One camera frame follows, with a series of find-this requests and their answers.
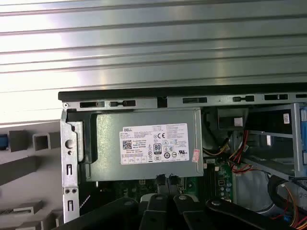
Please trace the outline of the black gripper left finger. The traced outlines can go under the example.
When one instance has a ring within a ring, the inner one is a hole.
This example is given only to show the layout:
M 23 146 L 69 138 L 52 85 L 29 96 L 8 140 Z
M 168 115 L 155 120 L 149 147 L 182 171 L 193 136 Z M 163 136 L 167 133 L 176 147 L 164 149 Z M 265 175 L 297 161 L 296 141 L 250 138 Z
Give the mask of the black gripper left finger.
M 165 230 L 167 226 L 166 193 L 150 196 L 149 201 L 138 203 L 123 197 L 101 206 L 56 230 Z

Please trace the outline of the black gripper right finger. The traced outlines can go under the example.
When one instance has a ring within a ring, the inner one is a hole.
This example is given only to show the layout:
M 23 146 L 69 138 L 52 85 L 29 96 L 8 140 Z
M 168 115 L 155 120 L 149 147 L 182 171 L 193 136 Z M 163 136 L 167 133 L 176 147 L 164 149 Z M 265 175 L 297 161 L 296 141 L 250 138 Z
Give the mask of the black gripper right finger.
M 178 214 L 188 230 L 292 230 L 293 227 L 223 199 L 205 205 L 186 194 L 173 195 Z

